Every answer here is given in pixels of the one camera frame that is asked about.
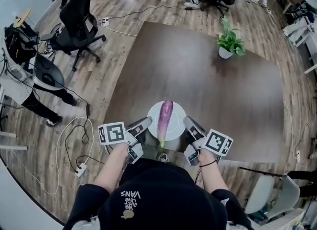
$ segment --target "eggplant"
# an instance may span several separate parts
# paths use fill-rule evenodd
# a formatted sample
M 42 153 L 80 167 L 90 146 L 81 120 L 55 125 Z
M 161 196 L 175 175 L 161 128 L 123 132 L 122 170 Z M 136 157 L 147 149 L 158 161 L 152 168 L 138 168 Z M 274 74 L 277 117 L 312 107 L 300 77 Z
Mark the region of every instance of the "eggplant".
M 173 102 L 166 100 L 160 108 L 159 119 L 158 119 L 158 141 L 161 148 L 164 147 L 167 127 L 169 124 L 170 117 L 173 113 Z

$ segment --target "shirt sleeve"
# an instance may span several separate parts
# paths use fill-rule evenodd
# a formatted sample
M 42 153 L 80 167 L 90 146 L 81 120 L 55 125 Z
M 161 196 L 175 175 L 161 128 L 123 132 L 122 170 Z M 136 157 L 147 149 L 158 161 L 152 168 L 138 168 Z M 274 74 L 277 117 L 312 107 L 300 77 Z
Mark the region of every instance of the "shirt sleeve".
M 233 222 L 235 225 L 244 226 L 248 230 L 253 230 L 250 220 L 232 192 L 226 189 L 217 189 L 211 195 L 225 205 L 228 221 Z
M 91 217 L 96 216 L 98 209 L 109 196 L 109 192 L 100 186 L 94 184 L 80 186 L 64 230 L 70 230 L 78 221 L 89 221 Z

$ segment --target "dark brown table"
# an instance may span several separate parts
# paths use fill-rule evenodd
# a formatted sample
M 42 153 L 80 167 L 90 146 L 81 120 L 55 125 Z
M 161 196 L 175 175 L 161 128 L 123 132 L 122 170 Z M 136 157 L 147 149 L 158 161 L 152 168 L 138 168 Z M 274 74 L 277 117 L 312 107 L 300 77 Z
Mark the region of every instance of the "dark brown table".
M 216 40 L 182 27 L 145 22 L 104 123 L 129 125 L 146 117 L 155 103 L 169 99 L 206 131 L 213 128 L 234 139 L 226 159 L 278 161 L 284 118 L 278 67 L 250 51 L 221 59 Z M 176 142 L 179 151 L 186 148 L 183 137 Z M 148 133 L 146 143 L 157 145 L 157 140 Z

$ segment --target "white plate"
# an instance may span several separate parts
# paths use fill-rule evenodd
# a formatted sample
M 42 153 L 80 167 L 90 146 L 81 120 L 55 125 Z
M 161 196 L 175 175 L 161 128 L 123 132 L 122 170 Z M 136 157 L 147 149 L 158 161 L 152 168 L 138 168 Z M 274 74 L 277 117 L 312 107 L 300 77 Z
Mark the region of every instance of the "white plate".
M 156 138 L 158 138 L 159 113 L 163 102 L 156 103 L 148 112 L 148 117 L 152 117 L 154 121 L 149 126 L 149 131 Z M 184 117 L 186 117 L 184 109 L 176 102 L 173 102 L 173 113 L 169 120 L 165 141 L 176 139 L 183 134 L 185 130 Z

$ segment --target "white flower pot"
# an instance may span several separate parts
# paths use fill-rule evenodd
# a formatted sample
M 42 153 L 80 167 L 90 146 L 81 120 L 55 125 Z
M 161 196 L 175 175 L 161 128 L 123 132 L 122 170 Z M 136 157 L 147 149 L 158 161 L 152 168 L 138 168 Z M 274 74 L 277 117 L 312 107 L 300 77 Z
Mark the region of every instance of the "white flower pot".
M 232 55 L 233 55 L 233 53 L 227 51 L 225 48 L 223 48 L 223 47 L 219 48 L 219 56 L 220 57 L 227 59 L 227 58 L 230 58 Z

